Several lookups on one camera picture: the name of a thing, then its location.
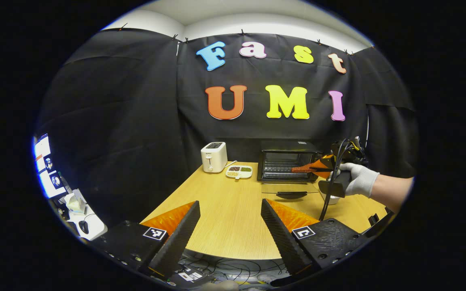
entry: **toaster slot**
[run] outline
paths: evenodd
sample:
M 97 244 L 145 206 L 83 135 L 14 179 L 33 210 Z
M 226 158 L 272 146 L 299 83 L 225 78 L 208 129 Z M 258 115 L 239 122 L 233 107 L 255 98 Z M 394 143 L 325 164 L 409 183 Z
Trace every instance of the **toaster slot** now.
M 221 142 L 213 142 L 209 146 L 207 146 L 206 148 L 207 149 L 217 149 L 218 147 L 220 147 L 221 144 L 222 144 Z

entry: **monitor screen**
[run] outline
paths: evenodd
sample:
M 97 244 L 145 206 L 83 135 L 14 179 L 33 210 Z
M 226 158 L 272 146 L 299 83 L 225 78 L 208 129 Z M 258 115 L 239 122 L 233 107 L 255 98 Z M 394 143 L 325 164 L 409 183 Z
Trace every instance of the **monitor screen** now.
M 44 195 L 47 198 L 66 193 L 50 151 L 48 135 L 41 136 L 34 145 L 35 164 Z

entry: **human arm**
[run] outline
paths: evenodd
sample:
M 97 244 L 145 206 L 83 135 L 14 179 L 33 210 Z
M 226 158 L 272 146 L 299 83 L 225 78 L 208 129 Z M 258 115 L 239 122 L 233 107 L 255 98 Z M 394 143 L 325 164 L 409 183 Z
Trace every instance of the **human arm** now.
M 345 195 L 364 195 L 387 206 L 395 213 L 400 210 L 413 184 L 413 177 L 381 175 L 381 173 L 351 162 L 341 164 L 339 169 L 348 170 L 352 175 L 352 181 L 346 188 Z

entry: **gloved hand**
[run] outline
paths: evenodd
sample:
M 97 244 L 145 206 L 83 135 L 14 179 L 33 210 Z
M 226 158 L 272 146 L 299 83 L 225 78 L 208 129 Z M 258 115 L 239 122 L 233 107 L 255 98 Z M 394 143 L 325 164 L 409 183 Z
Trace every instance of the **gloved hand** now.
M 360 164 L 352 164 L 351 162 L 340 164 L 339 169 L 350 171 L 352 175 L 352 181 L 346 188 L 346 196 L 355 194 L 361 194 L 368 198 L 371 196 L 371 189 L 380 173 L 372 171 Z

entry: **food tray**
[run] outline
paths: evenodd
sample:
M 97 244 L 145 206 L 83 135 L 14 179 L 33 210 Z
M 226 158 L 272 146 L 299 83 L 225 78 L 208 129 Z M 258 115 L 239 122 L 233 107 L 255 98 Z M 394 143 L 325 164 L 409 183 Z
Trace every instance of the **food tray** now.
M 237 164 L 235 166 L 229 166 L 226 170 L 226 176 L 235 178 L 236 180 L 247 179 L 253 175 L 253 168 L 250 166 L 242 166 Z

